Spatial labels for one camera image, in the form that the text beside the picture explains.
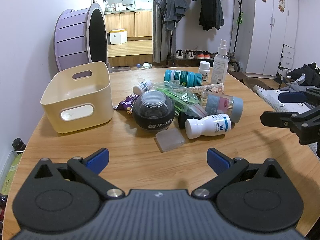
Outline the floral paper cone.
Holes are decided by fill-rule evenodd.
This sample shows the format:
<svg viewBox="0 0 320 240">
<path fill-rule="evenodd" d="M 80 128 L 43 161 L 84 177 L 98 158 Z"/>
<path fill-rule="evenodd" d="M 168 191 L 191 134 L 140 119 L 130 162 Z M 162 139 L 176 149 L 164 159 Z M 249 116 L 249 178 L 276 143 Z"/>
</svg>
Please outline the floral paper cone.
<svg viewBox="0 0 320 240">
<path fill-rule="evenodd" d="M 224 94 L 225 87 L 223 83 L 218 84 L 208 84 L 202 86 L 189 87 L 187 90 L 193 92 L 195 95 L 202 95 L 203 92 L 209 91 L 216 94 Z"/>
</svg>

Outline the clear spray bottle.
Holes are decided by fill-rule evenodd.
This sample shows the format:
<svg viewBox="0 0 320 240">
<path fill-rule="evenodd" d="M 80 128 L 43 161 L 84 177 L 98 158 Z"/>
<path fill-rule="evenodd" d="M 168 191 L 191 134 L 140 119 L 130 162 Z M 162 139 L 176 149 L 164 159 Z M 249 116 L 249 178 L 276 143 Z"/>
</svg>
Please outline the clear spray bottle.
<svg viewBox="0 0 320 240">
<path fill-rule="evenodd" d="M 220 45 L 217 51 L 217 54 L 214 56 L 213 68 L 212 68 L 212 84 L 224 83 L 229 59 L 227 56 L 227 41 L 221 40 Z"/>
</svg>

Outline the large white pill bottle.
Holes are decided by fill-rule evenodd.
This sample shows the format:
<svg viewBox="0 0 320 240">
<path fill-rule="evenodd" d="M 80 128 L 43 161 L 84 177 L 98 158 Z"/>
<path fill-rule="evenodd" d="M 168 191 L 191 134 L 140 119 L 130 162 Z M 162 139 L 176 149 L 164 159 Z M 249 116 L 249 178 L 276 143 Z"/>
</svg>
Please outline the large white pill bottle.
<svg viewBox="0 0 320 240">
<path fill-rule="evenodd" d="M 227 114 L 209 115 L 202 119 L 187 119 L 185 131 L 189 139 L 200 136 L 213 137 L 230 131 L 231 120 Z"/>
</svg>

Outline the blue cap clear jar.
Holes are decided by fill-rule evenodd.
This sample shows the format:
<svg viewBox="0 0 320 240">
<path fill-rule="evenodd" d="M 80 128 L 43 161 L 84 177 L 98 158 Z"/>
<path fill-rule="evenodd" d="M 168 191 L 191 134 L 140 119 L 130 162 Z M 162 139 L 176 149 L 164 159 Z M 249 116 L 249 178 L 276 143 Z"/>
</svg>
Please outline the blue cap clear jar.
<svg viewBox="0 0 320 240">
<path fill-rule="evenodd" d="M 204 91 L 201 106 L 209 115 L 227 114 L 232 123 L 238 123 L 242 116 L 244 102 L 241 98 Z"/>
</svg>

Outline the teal plastic bottle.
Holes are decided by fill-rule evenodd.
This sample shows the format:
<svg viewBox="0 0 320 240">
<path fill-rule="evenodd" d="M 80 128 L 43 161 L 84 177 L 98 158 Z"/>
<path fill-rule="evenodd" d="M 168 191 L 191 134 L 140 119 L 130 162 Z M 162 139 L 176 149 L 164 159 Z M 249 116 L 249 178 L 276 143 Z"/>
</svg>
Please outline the teal plastic bottle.
<svg viewBox="0 0 320 240">
<path fill-rule="evenodd" d="M 200 73 L 185 70 L 167 69 L 164 74 L 164 81 L 175 83 L 187 88 L 196 87 L 201 85 L 202 75 Z"/>
</svg>

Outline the bag of green packets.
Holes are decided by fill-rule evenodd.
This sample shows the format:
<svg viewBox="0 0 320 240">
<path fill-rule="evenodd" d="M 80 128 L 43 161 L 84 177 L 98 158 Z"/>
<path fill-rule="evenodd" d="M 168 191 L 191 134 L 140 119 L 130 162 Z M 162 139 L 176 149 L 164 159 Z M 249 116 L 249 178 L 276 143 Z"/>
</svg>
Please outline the bag of green packets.
<svg viewBox="0 0 320 240">
<path fill-rule="evenodd" d="M 200 100 L 189 88 L 169 81 L 153 83 L 151 89 L 158 90 L 169 97 L 175 106 L 175 113 L 181 112 L 193 117 L 203 118 L 208 115 L 200 105 Z"/>
</svg>

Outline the purple snack packet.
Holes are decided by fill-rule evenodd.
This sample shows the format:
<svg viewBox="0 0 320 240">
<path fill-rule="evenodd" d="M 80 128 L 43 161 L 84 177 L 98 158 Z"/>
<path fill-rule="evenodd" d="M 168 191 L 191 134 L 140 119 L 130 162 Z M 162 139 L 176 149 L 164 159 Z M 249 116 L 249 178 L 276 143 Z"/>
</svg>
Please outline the purple snack packet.
<svg viewBox="0 0 320 240">
<path fill-rule="evenodd" d="M 133 107 L 137 99 L 140 95 L 137 94 L 130 94 L 124 100 L 121 100 L 116 106 L 114 106 L 114 110 L 116 111 L 126 111 L 127 114 L 132 114 Z"/>
</svg>

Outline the black gyro wrist ball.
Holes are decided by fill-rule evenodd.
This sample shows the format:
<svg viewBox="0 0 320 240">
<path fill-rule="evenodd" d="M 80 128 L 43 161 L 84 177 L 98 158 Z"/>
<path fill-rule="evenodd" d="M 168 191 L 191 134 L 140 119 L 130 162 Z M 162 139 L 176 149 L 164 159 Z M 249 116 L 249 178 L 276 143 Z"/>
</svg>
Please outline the black gyro wrist ball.
<svg viewBox="0 0 320 240">
<path fill-rule="evenodd" d="M 132 114 L 136 124 L 144 130 L 166 129 L 175 117 L 175 104 L 158 90 L 143 93 L 135 102 Z"/>
</svg>

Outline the small white pill bottle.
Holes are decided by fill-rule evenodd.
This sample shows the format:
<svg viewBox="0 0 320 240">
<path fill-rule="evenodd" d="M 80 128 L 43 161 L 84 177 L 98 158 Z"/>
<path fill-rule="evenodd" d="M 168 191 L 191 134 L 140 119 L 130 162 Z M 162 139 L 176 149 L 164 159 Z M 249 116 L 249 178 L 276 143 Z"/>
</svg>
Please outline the small white pill bottle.
<svg viewBox="0 0 320 240">
<path fill-rule="evenodd" d="M 143 93 L 147 92 L 151 89 L 152 82 L 150 80 L 145 80 L 138 85 L 134 86 L 132 91 L 136 95 L 142 95 Z"/>
</svg>

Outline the cream plastic storage bin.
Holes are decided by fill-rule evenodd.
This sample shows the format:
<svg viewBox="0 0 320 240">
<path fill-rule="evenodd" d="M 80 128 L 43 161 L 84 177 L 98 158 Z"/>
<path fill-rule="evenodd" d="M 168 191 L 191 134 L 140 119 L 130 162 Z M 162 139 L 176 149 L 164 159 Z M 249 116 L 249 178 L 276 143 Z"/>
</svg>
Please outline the cream plastic storage bin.
<svg viewBox="0 0 320 240">
<path fill-rule="evenodd" d="M 40 103 L 57 133 L 69 133 L 113 118 L 111 80 L 104 62 L 93 62 L 58 72 Z"/>
</svg>

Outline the black clothes rack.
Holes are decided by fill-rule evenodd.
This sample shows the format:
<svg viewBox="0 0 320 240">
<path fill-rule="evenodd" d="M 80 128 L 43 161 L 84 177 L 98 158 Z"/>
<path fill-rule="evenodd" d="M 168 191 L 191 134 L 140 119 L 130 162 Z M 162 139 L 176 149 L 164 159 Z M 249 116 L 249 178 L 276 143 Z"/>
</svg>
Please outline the black clothes rack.
<svg viewBox="0 0 320 240">
<path fill-rule="evenodd" d="M 239 3 L 239 13 L 238 16 L 236 18 L 236 38 L 234 40 L 234 48 L 233 51 L 229 51 L 227 53 L 227 55 L 229 56 L 229 64 L 231 64 L 232 66 L 237 66 L 238 70 L 237 72 L 239 72 L 239 63 L 236 61 L 236 57 L 235 57 L 235 50 L 236 50 L 236 44 L 238 41 L 238 34 L 239 34 L 239 28 L 240 28 L 240 24 L 242 24 L 242 0 L 238 1 Z M 192 50 L 186 50 L 185 52 L 181 51 L 182 54 L 182 58 L 177 58 L 175 55 L 171 55 L 170 53 L 167 55 L 167 59 L 165 64 L 168 66 L 169 64 L 172 64 L 173 66 L 175 66 L 175 62 L 176 61 L 197 61 L 200 62 L 205 61 L 205 62 L 209 62 L 211 63 L 211 65 L 213 64 L 213 57 L 217 55 L 217 53 L 215 54 L 211 54 L 209 52 L 205 52 L 205 51 L 192 51 Z"/>
</svg>

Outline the purple cat exercise wheel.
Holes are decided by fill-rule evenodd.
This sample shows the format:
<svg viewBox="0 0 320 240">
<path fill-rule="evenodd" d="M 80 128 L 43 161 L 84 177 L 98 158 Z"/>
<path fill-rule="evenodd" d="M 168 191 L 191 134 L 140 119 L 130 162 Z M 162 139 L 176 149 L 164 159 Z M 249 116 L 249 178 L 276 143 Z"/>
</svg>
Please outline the purple cat exercise wheel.
<svg viewBox="0 0 320 240">
<path fill-rule="evenodd" d="M 67 9 L 59 16 L 54 54 L 59 71 L 92 62 L 108 63 L 105 16 L 98 3 L 81 10 Z"/>
</svg>

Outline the white box yellow lid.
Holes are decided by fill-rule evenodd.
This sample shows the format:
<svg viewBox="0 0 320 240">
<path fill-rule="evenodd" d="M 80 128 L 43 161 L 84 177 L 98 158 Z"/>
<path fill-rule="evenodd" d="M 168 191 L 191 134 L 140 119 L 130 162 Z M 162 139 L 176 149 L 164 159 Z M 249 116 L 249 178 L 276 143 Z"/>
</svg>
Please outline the white box yellow lid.
<svg viewBox="0 0 320 240">
<path fill-rule="evenodd" d="M 109 32 L 110 44 L 124 44 L 127 42 L 127 29 L 115 29 Z"/>
</svg>

